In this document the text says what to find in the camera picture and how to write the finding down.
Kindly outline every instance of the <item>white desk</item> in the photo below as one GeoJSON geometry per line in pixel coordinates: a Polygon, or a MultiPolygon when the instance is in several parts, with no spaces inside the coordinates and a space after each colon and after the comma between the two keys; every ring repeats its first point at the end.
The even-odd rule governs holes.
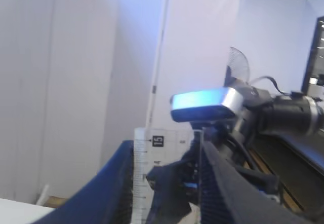
{"type": "Polygon", "coordinates": [[[0,223],[30,224],[54,209],[0,199],[0,223]]]}

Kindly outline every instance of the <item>black plastic part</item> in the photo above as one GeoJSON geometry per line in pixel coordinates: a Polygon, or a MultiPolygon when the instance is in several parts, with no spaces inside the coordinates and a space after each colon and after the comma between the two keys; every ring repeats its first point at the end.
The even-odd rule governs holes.
{"type": "Polygon", "coordinates": [[[321,98],[319,98],[319,97],[313,97],[313,100],[314,100],[315,102],[322,102],[322,101],[323,101],[323,99],[321,99],[321,98]]]}
{"type": "Polygon", "coordinates": [[[278,195],[280,192],[280,179],[274,175],[253,171],[244,167],[235,166],[238,173],[258,190],[268,195],[278,195]]]}
{"type": "Polygon", "coordinates": [[[304,93],[300,91],[292,91],[291,98],[294,99],[302,99],[304,97],[304,93]]]}
{"type": "Polygon", "coordinates": [[[266,90],[257,89],[249,85],[237,85],[233,88],[244,97],[243,106],[249,109],[259,108],[273,101],[270,93],[266,90]]]}
{"type": "Polygon", "coordinates": [[[259,132],[305,135],[311,126],[310,105],[307,99],[278,97],[261,111],[259,132]]]}
{"type": "Polygon", "coordinates": [[[172,110],[171,117],[175,122],[182,123],[233,119],[235,118],[235,114],[222,105],[216,105],[172,110]]]}
{"type": "Polygon", "coordinates": [[[324,110],[320,106],[317,106],[318,119],[315,125],[314,133],[316,133],[319,129],[324,127],[324,110]]]}

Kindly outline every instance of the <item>blue light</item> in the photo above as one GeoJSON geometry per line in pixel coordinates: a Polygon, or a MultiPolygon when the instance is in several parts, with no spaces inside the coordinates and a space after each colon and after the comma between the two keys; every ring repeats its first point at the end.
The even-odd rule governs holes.
{"type": "Polygon", "coordinates": [[[196,91],[175,95],[173,97],[172,109],[178,110],[221,104],[224,99],[224,93],[226,94],[227,90],[227,88],[220,88],[217,90],[196,91]]]}
{"type": "Polygon", "coordinates": [[[197,183],[190,183],[190,182],[185,182],[184,185],[188,188],[193,188],[193,189],[197,189],[198,188],[198,184],[197,183]]]}

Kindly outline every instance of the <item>wooden surface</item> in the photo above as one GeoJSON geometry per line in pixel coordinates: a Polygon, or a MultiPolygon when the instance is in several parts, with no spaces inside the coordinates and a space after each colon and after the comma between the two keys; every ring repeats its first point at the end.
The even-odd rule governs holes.
{"type": "Polygon", "coordinates": [[[280,177],[287,192],[303,211],[314,213],[322,209],[324,175],[292,150],[286,140],[260,135],[252,147],[270,171],[280,177]]]}
{"type": "MultiPolygon", "coordinates": [[[[255,151],[250,151],[253,159],[258,164],[260,170],[266,174],[273,174],[270,168],[265,164],[265,162],[259,157],[259,155],[255,151]]],[[[283,190],[283,199],[285,201],[285,205],[287,208],[291,209],[294,212],[300,212],[301,208],[294,200],[293,196],[291,196],[286,189],[283,190]]]]}
{"type": "Polygon", "coordinates": [[[67,201],[67,199],[52,196],[48,199],[48,201],[45,203],[44,206],[50,207],[50,208],[58,208],[61,205],[63,205],[66,201],[67,201]]]}

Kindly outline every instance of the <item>cylindrical black object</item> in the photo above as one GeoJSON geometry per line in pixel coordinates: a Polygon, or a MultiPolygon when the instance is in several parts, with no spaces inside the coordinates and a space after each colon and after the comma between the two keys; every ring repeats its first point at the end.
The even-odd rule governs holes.
{"type": "Polygon", "coordinates": [[[260,133],[310,135],[324,125],[323,109],[307,96],[277,97],[272,105],[262,108],[260,114],[260,133]]]}

